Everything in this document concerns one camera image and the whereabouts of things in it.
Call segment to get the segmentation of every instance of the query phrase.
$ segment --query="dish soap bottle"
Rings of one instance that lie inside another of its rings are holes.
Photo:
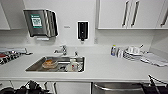
[[[115,56],[115,54],[116,54],[116,47],[115,46],[116,45],[113,45],[112,48],[111,48],[111,55],[112,56]]]

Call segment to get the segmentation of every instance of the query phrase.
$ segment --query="cup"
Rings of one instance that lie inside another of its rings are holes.
[[[134,52],[134,47],[133,46],[129,46],[128,47],[128,53],[133,53]]]
[[[140,48],[139,47],[134,47],[133,53],[134,54],[139,54],[140,53]]]

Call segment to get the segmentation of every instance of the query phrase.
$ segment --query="sink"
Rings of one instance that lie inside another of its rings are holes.
[[[81,70],[78,71],[78,72],[83,72],[84,71],[85,57],[42,57],[40,60],[38,60],[33,65],[31,65],[29,68],[27,68],[26,71],[67,72],[66,71],[66,66],[68,64],[70,64],[70,59],[76,59],[76,62],[78,62],[81,65]],[[42,64],[46,60],[57,61],[58,65],[55,68],[43,68]]]

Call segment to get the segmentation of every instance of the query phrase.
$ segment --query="drawer handle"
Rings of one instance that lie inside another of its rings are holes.
[[[138,11],[138,6],[139,6],[139,1],[136,2],[134,17],[133,17],[131,26],[133,26],[135,24],[135,19],[136,19],[136,15],[137,15],[137,11]]]
[[[57,87],[56,87],[56,82],[54,83],[54,91],[55,91],[55,94],[57,94]]]
[[[44,83],[44,88],[47,90],[47,82]]]
[[[142,88],[136,88],[136,89],[110,89],[110,88],[105,88],[105,87],[101,87],[97,84],[94,84],[95,87],[100,88],[102,90],[106,90],[106,91],[143,91]]]
[[[165,16],[164,16],[163,22],[160,24],[161,27],[162,27],[163,25],[165,25],[166,20],[167,20],[167,16],[168,16],[168,8],[167,8],[166,14],[165,14]]]
[[[125,25],[125,21],[126,21],[126,17],[127,17],[127,11],[128,11],[128,3],[129,3],[129,1],[127,1],[127,2],[125,3],[125,13],[124,13],[124,20],[123,20],[122,26]]]

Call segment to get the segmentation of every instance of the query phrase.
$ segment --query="soap dispenser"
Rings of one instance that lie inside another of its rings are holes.
[[[88,39],[88,22],[78,22],[78,39]]]

